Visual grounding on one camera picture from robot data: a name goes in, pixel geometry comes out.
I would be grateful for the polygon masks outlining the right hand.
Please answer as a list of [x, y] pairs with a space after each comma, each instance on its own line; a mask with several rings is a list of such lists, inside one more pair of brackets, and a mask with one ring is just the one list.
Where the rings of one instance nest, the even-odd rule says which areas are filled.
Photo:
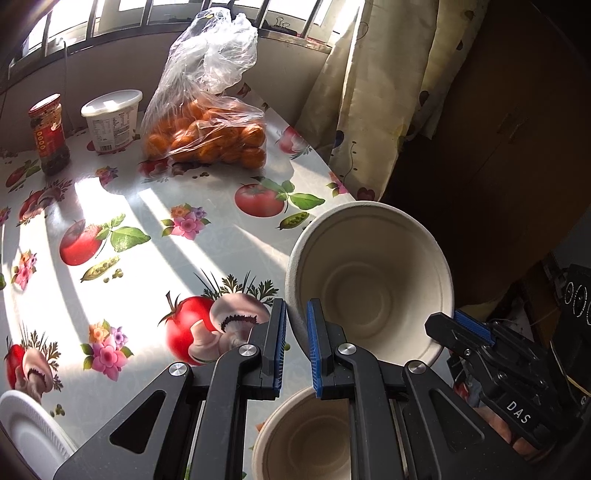
[[529, 442], [523, 438], [515, 437], [509, 425], [501, 419], [496, 413], [494, 413], [488, 406], [483, 404], [480, 400], [474, 402], [469, 399], [468, 387], [463, 383], [455, 383], [453, 390], [469, 403], [476, 412], [507, 442], [513, 449], [526, 459], [533, 458], [538, 454], [538, 450], [535, 449]]

